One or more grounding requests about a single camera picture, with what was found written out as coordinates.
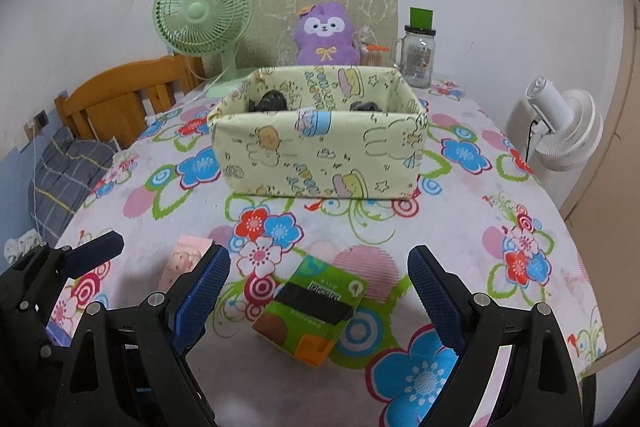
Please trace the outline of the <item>pink wet wipes pack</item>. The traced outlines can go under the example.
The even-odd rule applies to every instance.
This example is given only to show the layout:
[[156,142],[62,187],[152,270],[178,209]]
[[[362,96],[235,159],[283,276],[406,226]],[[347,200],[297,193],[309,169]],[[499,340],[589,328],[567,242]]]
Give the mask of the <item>pink wet wipes pack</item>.
[[178,243],[172,248],[162,274],[160,274],[158,290],[166,293],[180,275],[192,271],[212,243],[211,239],[205,237],[181,236]]

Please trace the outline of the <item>green tissue pack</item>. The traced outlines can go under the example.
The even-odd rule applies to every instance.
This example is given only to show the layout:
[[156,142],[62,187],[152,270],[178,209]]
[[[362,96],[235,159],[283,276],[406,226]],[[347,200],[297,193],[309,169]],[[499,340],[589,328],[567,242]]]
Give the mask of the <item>green tissue pack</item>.
[[295,360],[318,367],[329,358],[367,288],[362,277],[307,255],[253,329]]

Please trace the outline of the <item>grey drawstring pouch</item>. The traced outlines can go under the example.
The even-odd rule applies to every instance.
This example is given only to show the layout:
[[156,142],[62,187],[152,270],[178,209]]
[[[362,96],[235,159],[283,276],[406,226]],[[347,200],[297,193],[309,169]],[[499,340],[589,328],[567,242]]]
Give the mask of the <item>grey drawstring pouch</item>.
[[351,112],[372,112],[380,113],[381,109],[375,102],[354,102],[349,106]]

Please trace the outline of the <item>black roll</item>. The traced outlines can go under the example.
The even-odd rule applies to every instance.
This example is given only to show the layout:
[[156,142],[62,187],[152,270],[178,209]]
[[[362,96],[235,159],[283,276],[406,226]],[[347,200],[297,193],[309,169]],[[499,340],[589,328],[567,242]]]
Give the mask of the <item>black roll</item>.
[[248,113],[276,113],[288,109],[285,96],[278,90],[266,92],[258,102],[247,102]]

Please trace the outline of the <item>grey plaid bedding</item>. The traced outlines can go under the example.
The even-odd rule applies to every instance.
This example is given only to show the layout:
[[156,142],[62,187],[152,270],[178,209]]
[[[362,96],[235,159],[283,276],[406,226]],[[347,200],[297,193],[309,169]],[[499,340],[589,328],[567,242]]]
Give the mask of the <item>grey plaid bedding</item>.
[[90,192],[113,164],[115,142],[81,140],[61,127],[36,162],[28,187],[32,226],[54,246]]

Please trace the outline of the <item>floral tablecloth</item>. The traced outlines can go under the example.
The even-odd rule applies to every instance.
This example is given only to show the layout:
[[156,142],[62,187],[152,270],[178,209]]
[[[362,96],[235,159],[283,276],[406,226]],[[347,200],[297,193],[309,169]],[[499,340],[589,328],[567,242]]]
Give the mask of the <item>floral tablecloth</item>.
[[[407,273],[426,245],[474,293],[554,312],[578,375],[606,348],[597,299],[552,199],[516,148],[452,82],[420,93],[430,115],[407,200],[270,198],[230,192],[210,149],[212,96],[192,95],[115,160],[61,236],[78,246],[114,230],[107,265],[65,285],[51,329],[68,339],[89,303],[134,306],[156,291],[184,236],[224,245],[231,271],[190,367],[221,426],[415,426],[454,355],[436,338]],[[319,367],[259,336],[255,320],[303,257],[368,280]]]

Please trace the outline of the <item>wooden chair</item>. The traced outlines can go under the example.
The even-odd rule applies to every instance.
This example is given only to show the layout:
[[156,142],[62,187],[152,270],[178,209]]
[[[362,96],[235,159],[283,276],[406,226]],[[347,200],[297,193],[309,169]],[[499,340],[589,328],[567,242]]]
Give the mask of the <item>wooden chair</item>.
[[199,57],[165,55],[120,65],[54,100],[62,125],[83,140],[117,141],[130,147],[146,128],[146,118],[172,109],[175,93],[188,94],[204,81]]

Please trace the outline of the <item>beige door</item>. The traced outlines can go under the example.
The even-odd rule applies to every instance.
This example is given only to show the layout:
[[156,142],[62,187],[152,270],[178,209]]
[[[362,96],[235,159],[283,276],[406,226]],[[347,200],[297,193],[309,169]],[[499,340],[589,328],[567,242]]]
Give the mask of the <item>beige door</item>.
[[623,49],[603,139],[562,206],[599,305],[606,350],[589,374],[639,348],[639,0],[624,0]]

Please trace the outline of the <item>yellow cartoon fabric storage box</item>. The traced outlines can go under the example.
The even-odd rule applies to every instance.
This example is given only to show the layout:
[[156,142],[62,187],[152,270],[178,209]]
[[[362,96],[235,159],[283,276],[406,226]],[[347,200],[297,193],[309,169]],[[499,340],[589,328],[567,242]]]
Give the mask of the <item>yellow cartoon fabric storage box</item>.
[[[288,109],[248,113],[247,102],[270,90]],[[381,112],[351,112],[354,102],[375,102]],[[340,199],[409,198],[427,121],[397,69],[344,65],[257,69],[207,116],[233,192]]]

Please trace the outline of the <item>white standing fan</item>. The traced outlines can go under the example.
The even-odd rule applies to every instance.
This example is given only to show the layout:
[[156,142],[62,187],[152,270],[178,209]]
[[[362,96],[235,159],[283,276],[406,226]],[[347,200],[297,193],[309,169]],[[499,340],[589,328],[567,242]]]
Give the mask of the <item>white standing fan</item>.
[[597,150],[603,119],[592,95],[582,89],[559,91],[542,76],[529,83],[526,102],[536,118],[528,132],[525,158],[536,155],[544,168],[570,171]]

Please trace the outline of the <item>glass mason jar mug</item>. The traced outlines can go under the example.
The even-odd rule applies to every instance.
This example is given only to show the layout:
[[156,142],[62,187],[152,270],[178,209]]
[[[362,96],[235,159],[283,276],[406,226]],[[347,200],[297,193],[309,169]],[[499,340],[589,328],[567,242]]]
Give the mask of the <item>glass mason jar mug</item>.
[[390,56],[401,76],[413,88],[427,89],[432,83],[435,55],[434,29],[405,26],[405,35],[394,41]]

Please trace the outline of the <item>cotton swab container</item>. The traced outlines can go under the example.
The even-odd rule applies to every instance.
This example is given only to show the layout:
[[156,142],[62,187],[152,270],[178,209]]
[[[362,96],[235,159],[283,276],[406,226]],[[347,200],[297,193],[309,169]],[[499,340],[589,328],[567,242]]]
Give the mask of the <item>cotton swab container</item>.
[[367,52],[360,49],[360,64],[362,66],[380,67],[383,65],[384,52]]

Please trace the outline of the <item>green cup on jar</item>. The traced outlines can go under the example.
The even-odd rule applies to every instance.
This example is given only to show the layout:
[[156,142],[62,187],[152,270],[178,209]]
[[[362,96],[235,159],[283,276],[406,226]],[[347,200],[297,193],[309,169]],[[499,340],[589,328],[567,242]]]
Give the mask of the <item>green cup on jar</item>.
[[434,12],[432,10],[412,6],[410,8],[409,26],[420,30],[432,30],[433,17]]

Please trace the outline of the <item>purple plush toy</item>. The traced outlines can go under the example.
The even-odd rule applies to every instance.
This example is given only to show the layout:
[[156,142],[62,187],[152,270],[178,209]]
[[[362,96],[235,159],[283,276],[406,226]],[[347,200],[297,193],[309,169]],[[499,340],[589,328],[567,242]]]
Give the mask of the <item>purple plush toy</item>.
[[294,31],[297,46],[296,64],[358,65],[355,27],[340,2],[315,4],[299,15]]

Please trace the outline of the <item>patterned cardboard backboard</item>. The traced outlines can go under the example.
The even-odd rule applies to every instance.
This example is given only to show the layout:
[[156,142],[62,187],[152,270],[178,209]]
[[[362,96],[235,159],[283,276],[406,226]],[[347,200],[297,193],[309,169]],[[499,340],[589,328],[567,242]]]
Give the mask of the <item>patterned cardboard backboard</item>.
[[250,26],[236,54],[239,68],[288,66],[295,63],[297,13],[308,5],[336,1],[344,5],[361,43],[390,46],[398,34],[398,0],[254,0]]

